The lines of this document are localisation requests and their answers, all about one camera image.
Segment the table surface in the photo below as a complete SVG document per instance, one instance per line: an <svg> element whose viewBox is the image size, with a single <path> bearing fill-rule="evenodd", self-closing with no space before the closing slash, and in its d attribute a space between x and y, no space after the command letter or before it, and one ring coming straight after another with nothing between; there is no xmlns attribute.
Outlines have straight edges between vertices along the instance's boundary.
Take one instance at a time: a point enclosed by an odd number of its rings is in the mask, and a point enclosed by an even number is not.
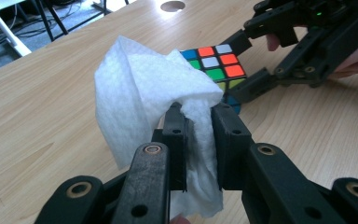
<svg viewBox="0 0 358 224"><path fill-rule="evenodd" d="M98 128L93 75L118 35L166 54L217 45L253 16L257 1L183 0L163 13L139 0L0 69L0 223L32 223L53 191L77 175L103 182L120 174ZM287 49L265 38L240 56L248 74L271 69ZM358 76L322 87L277 88L240 117L256 142L280 147L305 176L327 188L358 178ZM225 191L225 209L193 223L247 223L241 193Z"/></svg>

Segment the white tissue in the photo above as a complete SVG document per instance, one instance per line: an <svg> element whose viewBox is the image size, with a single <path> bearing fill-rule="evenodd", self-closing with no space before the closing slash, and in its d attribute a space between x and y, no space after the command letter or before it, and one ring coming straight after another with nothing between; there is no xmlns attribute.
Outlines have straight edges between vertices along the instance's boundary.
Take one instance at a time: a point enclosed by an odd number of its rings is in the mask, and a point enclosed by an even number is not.
<svg viewBox="0 0 358 224"><path fill-rule="evenodd" d="M186 166L188 192L172 192L171 216L211 217L223 208L210 113L223 93L210 78L178 50L164 56L120 36L95 73L95 91L98 124L120 168L150 142L171 104L180 103L194 122L195 140Z"/></svg>

